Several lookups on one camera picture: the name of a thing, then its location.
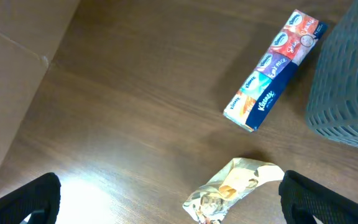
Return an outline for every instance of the wooden floor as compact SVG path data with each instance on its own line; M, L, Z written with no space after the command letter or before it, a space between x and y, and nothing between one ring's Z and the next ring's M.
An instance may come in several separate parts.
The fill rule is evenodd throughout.
M82 0L0 171L0 196L62 180L58 223L195 223L182 203L233 157L274 162L358 203L358 149L304 121L319 44L253 134L221 113L295 8L351 1ZM279 182L225 223L283 223Z

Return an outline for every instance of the kleenex tissue pack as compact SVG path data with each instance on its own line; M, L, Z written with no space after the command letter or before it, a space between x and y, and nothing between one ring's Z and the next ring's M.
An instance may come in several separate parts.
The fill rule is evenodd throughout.
M326 29L325 23L295 9L223 115L256 131Z

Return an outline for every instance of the laundry basket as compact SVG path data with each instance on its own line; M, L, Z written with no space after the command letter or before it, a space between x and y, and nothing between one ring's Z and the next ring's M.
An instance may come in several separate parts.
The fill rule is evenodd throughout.
M328 139L358 147L358 0L323 44L306 122Z

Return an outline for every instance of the crumpled wrapper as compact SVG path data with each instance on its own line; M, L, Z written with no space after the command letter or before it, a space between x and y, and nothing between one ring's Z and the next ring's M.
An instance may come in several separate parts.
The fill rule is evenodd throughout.
M262 184L282 180L279 166L253 159L234 158L211 180L193 192L183 208L202 224L221 223L238 200Z

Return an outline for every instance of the floor plank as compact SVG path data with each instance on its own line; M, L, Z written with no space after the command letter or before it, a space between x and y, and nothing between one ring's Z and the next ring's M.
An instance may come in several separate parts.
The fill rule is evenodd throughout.
M350 4L83 0L1 167L0 196L55 172L58 223L194 223L181 204L243 156L358 203L358 149L303 118L321 44L256 133L221 115L292 10L334 26ZM284 223L278 185L225 223Z

